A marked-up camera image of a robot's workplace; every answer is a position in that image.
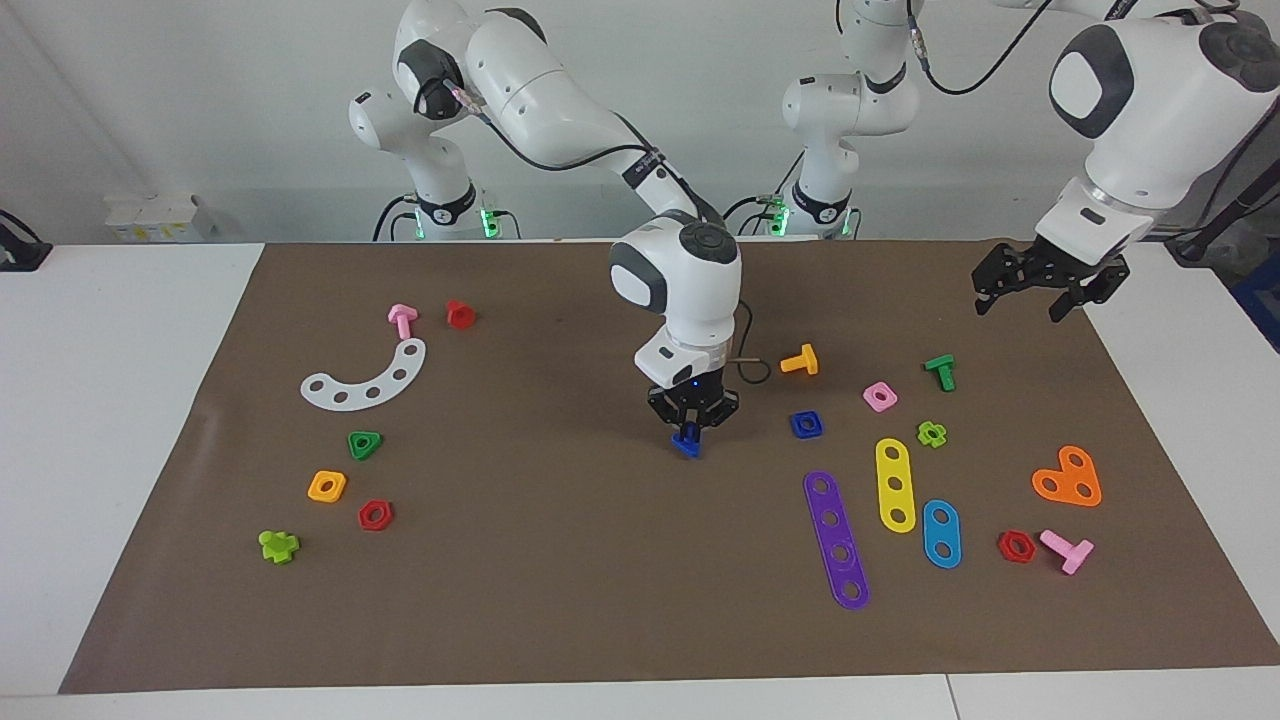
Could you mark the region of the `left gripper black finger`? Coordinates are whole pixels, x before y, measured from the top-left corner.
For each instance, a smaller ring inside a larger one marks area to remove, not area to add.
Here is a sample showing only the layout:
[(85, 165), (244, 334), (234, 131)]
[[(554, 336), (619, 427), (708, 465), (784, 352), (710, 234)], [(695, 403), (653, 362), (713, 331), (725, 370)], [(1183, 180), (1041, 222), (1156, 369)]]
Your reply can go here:
[(1000, 297), (1042, 287), (1043, 249), (1043, 243), (1030, 243), (1024, 249), (1010, 243), (992, 247), (972, 272), (975, 313), (984, 316)]
[(1069, 313), (1087, 304), (1105, 304), (1130, 275), (1125, 258), (1115, 258), (1105, 263), (1088, 279), (1078, 273), (1060, 272), (1065, 291), (1051, 304), (1050, 320), (1060, 323)]

